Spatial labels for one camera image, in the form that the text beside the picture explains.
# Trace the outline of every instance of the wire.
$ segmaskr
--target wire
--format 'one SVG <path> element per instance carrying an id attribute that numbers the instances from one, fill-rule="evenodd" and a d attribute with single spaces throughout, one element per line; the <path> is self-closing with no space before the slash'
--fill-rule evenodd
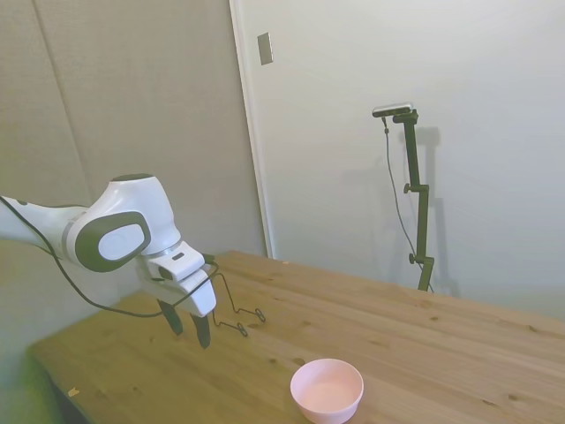
<path id="1" fill-rule="evenodd" d="M 390 146 L 389 146 L 389 141 L 388 141 L 388 133 L 390 132 L 390 130 L 388 129 L 387 126 L 387 119 L 385 117 L 382 117 L 382 123 L 385 125 L 385 137 L 387 138 L 387 166 L 388 166 L 388 175 L 390 176 L 390 183 L 392 184 L 392 193 L 395 196 L 395 206 L 396 206 L 396 214 L 398 215 L 398 220 L 400 221 L 400 226 L 403 227 L 403 233 L 404 236 L 406 236 L 406 239 L 408 240 L 408 244 L 410 245 L 410 249 L 412 251 L 412 254 L 414 256 L 416 256 L 416 250 L 414 249 L 414 245 L 412 244 L 412 240 L 410 239 L 410 236 L 408 235 L 408 232 L 406 231 L 406 227 L 404 226 L 404 220 L 402 215 L 400 214 L 400 207 L 398 206 L 398 195 L 396 194 L 396 184 L 395 184 L 395 179 L 392 176 L 392 167 L 390 166 Z M 419 263 L 416 262 L 416 264 L 419 266 L 420 270 L 423 271 L 424 268 L 422 267 L 422 265 L 420 265 Z M 431 284 L 429 284 L 430 290 L 432 291 L 432 293 L 435 293 L 433 287 Z"/>
<path id="2" fill-rule="evenodd" d="M 59 270 L 61 271 L 61 274 L 63 274 L 64 278 L 67 280 L 67 282 L 69 282 L 69 284 L 71 285 L 71 287 L 74 289 L 74 291 L 76 293 L 79 294 L 79 296 L 89 305 L 92 305 L 93 307 L 97 307 L 99 309 L 103 309 L 104 311 L 110 311 L 110 312 L 114 312 L 116 314 L 123 314 L 123 315 L 130 315 L 130 316 L 134 316 L 136 318 L 155 318 L 156 316 L 160 316 L 163 315 L 163 311 L 161 312 L 155 312 L 153 314 L 138 314 L 135 312 L 130 312 L 130 311 L 124 311 L 123 309 L 116 309 L 114 307 L 106 307 L 104 305 L 100 305 L 99 303 L 94 302 L 93 300 L 89 299 L 88 296 L 83 293 L 80 288 L 74 283 L 74 281 L 72 281 L 72 278 L 67 274 L 67 271 L 64 269 L 63 264 L 61 263 L 61 261 L 59 260 L 59 258 L 57 257 L 57 254 L 55 252 L 55 249 L 53 248 L 53 246 L 51 245 L 51 243 L 49 242 L 49 240 L 47 240 L 47 238 L 43 235 L 43 233 L 41 233 L 41 231 L 39 231 L 32 223 L 30 223 L 29 221 L 27 221 L 27 219 L 25 217 L 23 217 L 17 209 L 15 209 L 10 202 L 8 202 L 4 197 L 0 196 L 0 201 L 15 215 L 19 218 L 19 220 L 24 223 L 25 225 L 27 225 L 33 232 L 35 232 L 39 238 L 43 241 L 43 243 L 45 243 L 45 246 L 47 246 L 49 252 L 51 253 L 51 256 L 53 256 L 53 259 L 55 261 L 55 264 L 57 265 L 57 267 L 59 268 Z M 200 284 L 198 284 L 193 290 L 191 290 L 188 294 L 184 295 L 181 299 L 179 299 L 177 302 L 173 303 L 172 306 L 173 307 L 177 307 L 178 305 L 180 305 L 182 302 L 184 302 L 185 300 L 187 300 L 188 298 L 190 298 L 202 285 L 204 285 L 205 283 L 207 283 L 208 281 L 211 281 L 212 278 L 214 278 L 214 276 L 216 275 L 216 273 L 218 272 L 219 266 L 217 263 L 212 262 L 210 265 L 214 266 L 215 269 L 214 271 L 212 271 L 212 273 L 208 276 L 208 278 L 206 280 L 204 280 L 203 282 L 201 282 Z"/>

